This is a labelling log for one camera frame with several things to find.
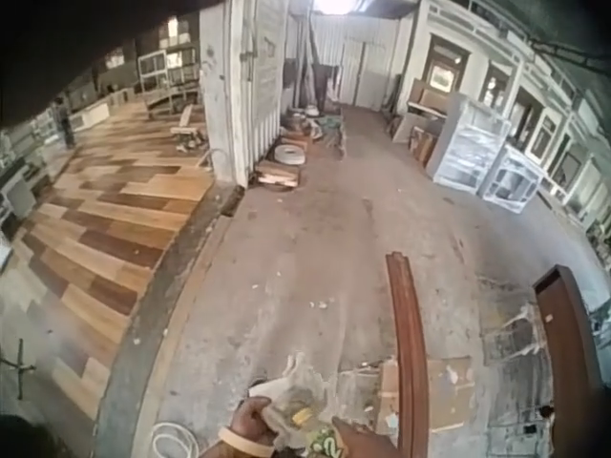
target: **white display case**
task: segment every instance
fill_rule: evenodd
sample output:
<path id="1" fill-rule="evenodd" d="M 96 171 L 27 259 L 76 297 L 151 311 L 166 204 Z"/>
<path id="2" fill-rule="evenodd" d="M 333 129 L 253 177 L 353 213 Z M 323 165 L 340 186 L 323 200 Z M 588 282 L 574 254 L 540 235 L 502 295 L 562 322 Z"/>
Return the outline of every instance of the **white display case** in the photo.
<path id="1" fill-rule="evenodd" d="M 500 153 L 511 123 L 464 94 L 452 94 L 449 105 L 427 173 L 435 183 L 476 194 Z"/>
<path id="2" fill-rule="evenodd" d="M 519 214 L 537 193 L 544 176 L 545 172 L 531 159 L 505 145 L 479 194 L 484 200 Z"/>

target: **person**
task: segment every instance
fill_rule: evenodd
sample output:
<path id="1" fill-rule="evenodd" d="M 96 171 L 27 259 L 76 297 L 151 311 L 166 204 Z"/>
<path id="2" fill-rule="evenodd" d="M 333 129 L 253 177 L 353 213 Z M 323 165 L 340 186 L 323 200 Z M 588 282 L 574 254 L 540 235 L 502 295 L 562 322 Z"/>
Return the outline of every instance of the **person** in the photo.
<path id="1" fill-rule="evenodd" d="M 53 106 L 53 117 L 55 118 L 55 124 L 57 130 L 61 132 L 66 143 L 66 148 L 72 149 L 74 147 L 74 132 L 73 126 L 70 123 L 70 113 L 68 107 L 64 103 L 62 97 L 57 97 Z"/>
<path id="2" fill-rule="evenodd" d="M 270 402 L 265 397 L 246 398 L 236 409 L 227 428 L 231 434 L 238 436 L 239 439 L 237 441 L 232 439 L 227 442 L 220 440 L 205 451 L 201 458 L 254 456 L 245 451 L 253 444 L 255 448 L 261 446 L 260 450 L 271 450 L 275 434 L 269 429 L 261 414 Z M 386 436 L 376 434 L 366 427 L 349 425 L 338 418 L 333 419 L 333 425 L 340 434 L 346 450 L 349 450 L 349 458 L 404 458 Z"/>

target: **concrete floor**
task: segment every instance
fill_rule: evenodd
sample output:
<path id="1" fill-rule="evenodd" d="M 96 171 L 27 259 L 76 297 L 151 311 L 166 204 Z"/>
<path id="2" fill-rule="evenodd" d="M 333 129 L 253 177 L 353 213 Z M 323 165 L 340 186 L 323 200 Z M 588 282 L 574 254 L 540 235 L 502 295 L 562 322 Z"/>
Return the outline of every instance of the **concrete floor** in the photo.
<path id="1" fill-rule="evenodd" d="M 346 123 L 344 160 L 311 157 L 292 193 L 246 193 L 184 328 L 158 418 L 212 441 L 249 382 L 279 375 L 290 353 L 304 351 L 324 376 L 394 354 L 384 255 L 396 250 L 411 260 L 429 357 L 473 361 L 472 418 L 433 434 L 431 456 L 485 456 L 489 416 L 551 394 L 545 352 L 485 365 L 482 329 L 532 300 L 555 263 L 573 269 L 594 305 L 607 299 L 608 279 L 584 236 L 539 198 L 515 216 L 436 186 L 376 114 L 349 110 Z M 328 308 L 310 306 L 320 301 Z"/>

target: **wooden floor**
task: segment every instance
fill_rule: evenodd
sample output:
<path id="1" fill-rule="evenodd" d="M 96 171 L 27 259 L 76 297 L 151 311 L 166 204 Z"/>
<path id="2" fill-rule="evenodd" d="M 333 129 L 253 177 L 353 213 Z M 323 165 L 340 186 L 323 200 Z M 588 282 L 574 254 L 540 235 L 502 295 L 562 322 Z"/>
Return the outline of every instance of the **wooden floor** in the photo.
<path id="1" fill-rule="evenodd" d="M 3 354 L 16 359 L 23 338 L 35 377 L 92 425 L 138 298 L 213 182 L 176 151 L 171 125 L 128 105 L 89 131 L 0 277 Z"/>

